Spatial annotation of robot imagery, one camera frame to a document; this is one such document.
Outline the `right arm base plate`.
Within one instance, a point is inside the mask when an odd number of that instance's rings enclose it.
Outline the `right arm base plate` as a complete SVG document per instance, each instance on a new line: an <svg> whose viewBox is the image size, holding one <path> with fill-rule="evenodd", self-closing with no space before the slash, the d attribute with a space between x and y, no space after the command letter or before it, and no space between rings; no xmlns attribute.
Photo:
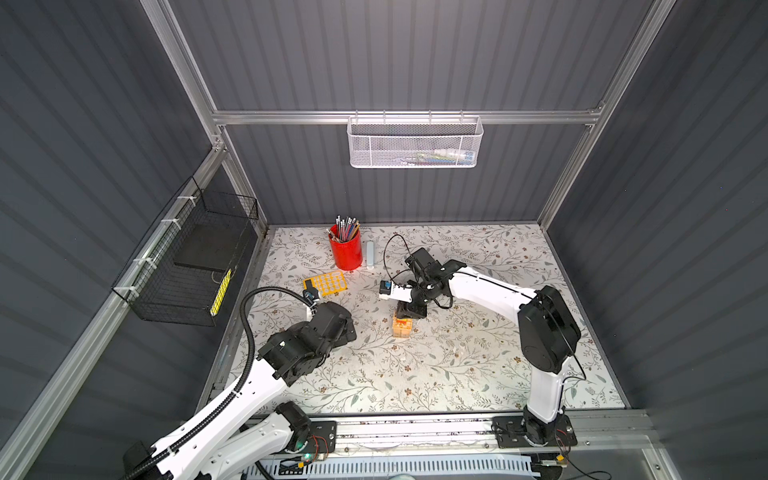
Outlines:
<svg viewBox="0 0 768 480"><path fill-rule="evenodd" d="M573 447L578 439L569 417L558 413L549 423L524 410L520 415L496 416L491 431L500 448Z"/></svg>

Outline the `red pencil cup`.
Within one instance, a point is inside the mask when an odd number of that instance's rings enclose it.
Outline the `red pencil cup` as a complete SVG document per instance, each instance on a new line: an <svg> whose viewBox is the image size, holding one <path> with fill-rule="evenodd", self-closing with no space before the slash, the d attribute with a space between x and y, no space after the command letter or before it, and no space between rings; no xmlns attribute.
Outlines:
<svg viewBox="0 0 768 480"><path fill-rule="evenodd" d="M358 228L352 231L353 235L345 242L341 242L337 236L338 227L332 226L329 233L329 242L332 256L337 268L344 271L353 271L363 263L362 243Z"/></svg>

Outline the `black foam pad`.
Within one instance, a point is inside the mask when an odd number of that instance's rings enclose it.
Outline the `black foam pad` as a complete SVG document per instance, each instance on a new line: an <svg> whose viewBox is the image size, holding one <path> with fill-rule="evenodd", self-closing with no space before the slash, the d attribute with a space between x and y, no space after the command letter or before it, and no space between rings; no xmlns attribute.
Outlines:
<svg viewBox="0 0 768 480"><path fill-rule="evenodd" d="M245 230L197 224L173 262L180 267L225 273L237 263L247 240Z"/></svg>

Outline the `light blue eraser block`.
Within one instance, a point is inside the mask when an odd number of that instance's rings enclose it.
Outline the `light blue eraser block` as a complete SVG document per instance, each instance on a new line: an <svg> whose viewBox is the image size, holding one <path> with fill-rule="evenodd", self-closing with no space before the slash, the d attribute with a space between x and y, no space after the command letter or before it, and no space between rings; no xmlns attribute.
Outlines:
<svg viewBox="0 0 768 480"><path fill-rule="evenodd" d="M375 244L372 240L366 242L366 267L368 269L375 268Z"/></svg>

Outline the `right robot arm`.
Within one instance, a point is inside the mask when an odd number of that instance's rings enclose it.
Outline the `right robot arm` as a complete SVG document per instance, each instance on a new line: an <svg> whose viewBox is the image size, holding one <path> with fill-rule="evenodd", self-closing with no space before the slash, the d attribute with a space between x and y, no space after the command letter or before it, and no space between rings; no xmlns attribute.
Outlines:
<svg viewBox="0 0 768 480"><path fill-rule="evenodd" d="M424 318L428 304L440 296L449 301L478 304L518 324L520 347L531 365L530 394L523 409L527 436L542 444L542 437L557 429L564 417L564 384L576 361L581 329L559 290L512 285L458 260L441 263L420 248L406 260L413 278L405 284L394 276L380 282L379 295L396 300L407 318Z"/></svg>

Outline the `pencils bundle in cup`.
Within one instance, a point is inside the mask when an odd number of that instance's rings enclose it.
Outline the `pencils bundle in cup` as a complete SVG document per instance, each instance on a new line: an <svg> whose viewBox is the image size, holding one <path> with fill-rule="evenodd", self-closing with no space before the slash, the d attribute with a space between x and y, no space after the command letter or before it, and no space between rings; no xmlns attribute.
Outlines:
<svg viewBox="0 0 768 480"><path fill-rule="evenodd" d="M355 217L337 216L334 225L327 230L332 241L347 243L358 233L360 222Z"/></svg>

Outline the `picture domino block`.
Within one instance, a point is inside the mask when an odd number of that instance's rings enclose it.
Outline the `picture domino block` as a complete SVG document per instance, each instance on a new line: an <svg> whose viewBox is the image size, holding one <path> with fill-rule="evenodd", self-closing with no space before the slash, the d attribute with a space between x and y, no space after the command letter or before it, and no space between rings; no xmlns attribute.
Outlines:
<svg viewBox="0 0 768 480"><path fill-rule="evenodd" d="M413 332L413 320L395 318L393 320L392 332L395 338L409 338Z"/></svg>

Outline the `yellow calculator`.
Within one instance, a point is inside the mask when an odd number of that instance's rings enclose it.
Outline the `yellow calculator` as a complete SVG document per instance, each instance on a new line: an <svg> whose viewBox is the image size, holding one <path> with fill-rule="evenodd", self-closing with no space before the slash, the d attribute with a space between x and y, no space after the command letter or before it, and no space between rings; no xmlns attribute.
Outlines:
<svg viewBox="0 0 768 480"><path fill-rule="evenodd" d="M319 297L338 294L348 289L346 277L341 270L305 278L302 284L304 290L316 291Z"/></svg>

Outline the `markers in white basket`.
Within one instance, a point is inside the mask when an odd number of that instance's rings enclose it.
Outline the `markers in white basket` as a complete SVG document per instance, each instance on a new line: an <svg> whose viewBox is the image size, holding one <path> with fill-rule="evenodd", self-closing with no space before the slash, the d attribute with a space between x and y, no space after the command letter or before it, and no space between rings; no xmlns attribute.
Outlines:
<svg viewBox="0 0 768 480"><path fill-rule="evenodd" d="M398 158L397 161L405 165L453 165L473 167L476 165L476 152L463 149L437 149L432 151L410 152L404 157Z"/></svg>

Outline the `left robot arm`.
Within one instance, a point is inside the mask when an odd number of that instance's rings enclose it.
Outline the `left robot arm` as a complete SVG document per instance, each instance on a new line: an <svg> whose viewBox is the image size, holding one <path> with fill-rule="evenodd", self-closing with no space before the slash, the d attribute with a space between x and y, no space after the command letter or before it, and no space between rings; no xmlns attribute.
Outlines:
<svg viewBox="0 0 768 480"><path fill-rule="evenodd" d="M249 465L306 442L309 420L280 405L259 425L240 427L263 406L312 373L331 352L357 339L351 313L319 303L310 321L269 337L249 369L173 432L157 440L125 479L229 479Z"/></svg>

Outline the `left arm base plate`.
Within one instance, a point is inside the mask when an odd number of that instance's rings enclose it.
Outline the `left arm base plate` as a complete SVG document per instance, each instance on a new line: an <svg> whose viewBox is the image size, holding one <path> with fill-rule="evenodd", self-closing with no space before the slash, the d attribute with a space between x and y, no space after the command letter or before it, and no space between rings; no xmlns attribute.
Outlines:
<svg viewBox="0 0 768 480"><path fill-rule="evenodd" d="M307 432L290 440L283 452L311 457L333 453L336 450L337 427L335 421L313 421Z"/></svg>

